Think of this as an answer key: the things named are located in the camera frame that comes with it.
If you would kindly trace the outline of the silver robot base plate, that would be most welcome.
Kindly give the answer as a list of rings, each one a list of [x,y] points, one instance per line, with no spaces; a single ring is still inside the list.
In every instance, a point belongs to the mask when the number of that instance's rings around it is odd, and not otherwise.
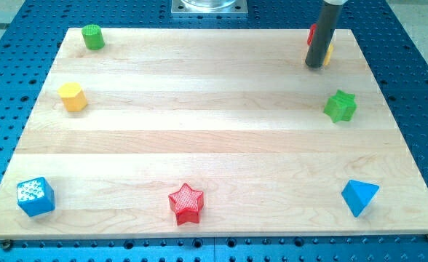
[[[247,0],[172,0],[173,17],[246,17]]]

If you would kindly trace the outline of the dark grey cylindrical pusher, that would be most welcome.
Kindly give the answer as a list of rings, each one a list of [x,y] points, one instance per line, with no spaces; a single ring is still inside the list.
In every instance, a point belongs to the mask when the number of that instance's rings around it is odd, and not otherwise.
[[[323,0],[317,26],[306,54],[305,64],[310,68],[320,68],[333,38],[341,10],[346,0]]]

